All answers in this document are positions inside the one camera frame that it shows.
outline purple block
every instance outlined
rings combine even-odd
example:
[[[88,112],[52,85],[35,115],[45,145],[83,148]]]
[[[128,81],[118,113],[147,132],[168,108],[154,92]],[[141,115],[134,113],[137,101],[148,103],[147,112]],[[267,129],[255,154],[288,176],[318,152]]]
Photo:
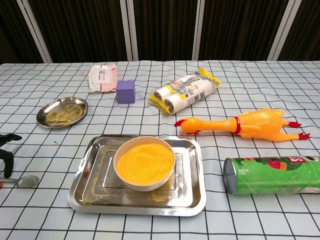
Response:
[[[119,104],[134,104],[136,102],[135,81],[118,81],[116,98]]]

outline rubber chicken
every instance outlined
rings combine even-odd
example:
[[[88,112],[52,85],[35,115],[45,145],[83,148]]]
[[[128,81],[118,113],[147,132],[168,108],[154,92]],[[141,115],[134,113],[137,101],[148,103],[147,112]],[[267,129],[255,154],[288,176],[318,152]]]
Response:
[[[181,131],[187,134],[197,134],[202,130],[223,130],[239,134],[245,139],[257,138],[274,142],[304,140],[310,137],[310,133],[286,134],[281,132],[282,126],[293,128],[301,126],[295,121],[282,120],[283,115],[282,110],[260,109],[248,111],[223,121],[202,121],[189,117],[177,121],[174,126],[181,127]]]

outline can lid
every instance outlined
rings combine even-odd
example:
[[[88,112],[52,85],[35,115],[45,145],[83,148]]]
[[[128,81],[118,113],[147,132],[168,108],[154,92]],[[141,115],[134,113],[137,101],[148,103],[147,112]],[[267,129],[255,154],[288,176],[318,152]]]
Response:
[[[233,194],[236,191],[237,178],[236,169],[231,158],[227,158],[223,165],[223,183],[226,191]]]

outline spoon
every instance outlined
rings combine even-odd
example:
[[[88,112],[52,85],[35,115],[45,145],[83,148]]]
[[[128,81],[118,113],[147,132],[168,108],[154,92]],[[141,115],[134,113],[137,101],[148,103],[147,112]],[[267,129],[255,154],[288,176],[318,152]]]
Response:
[[[37,176],[28,175],[24,176],[20,179],[14,179],[14,178],[0,178],[0,182],[2,183],[13,183],[17,184],[18,188],[21,189],[29,189],[33,188],[38,185],[40,182],[40,179]]]

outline checkered tablecloth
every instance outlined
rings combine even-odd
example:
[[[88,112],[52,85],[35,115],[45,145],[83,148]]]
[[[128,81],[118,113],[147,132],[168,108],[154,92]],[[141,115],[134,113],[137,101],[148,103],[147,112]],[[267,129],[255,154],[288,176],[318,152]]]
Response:
[[[320,61],[133,61],[108,62],[118,80],[134,80],[136,102],[118,104],[115,93],[89,93],[93,63],[0,65],[0,134],[20,141],[3,147],[15,156],[12,178],[36,175],[35,189],[0,189],[0,239],[5,240],[315,240],[320,239],[320,195],[228,195],[222,181],[227,157],[320,155]],[[173,116],[149,105],[149,93],[204,67],[218,77],[218,91]],[[88,102],[78,124],[47,129],[36,122],[41,107],[56,98]],[[308,140],[269,142],[223,131],[203,131],[207,203],[193,217],[75,212],[68,191],[89,141],[101,134],[179,135],[173,124],[196,116],[224,120],[248,110],[284,109],[288,121],[311,133]],[[4,162],[0,161],[0,171]]]

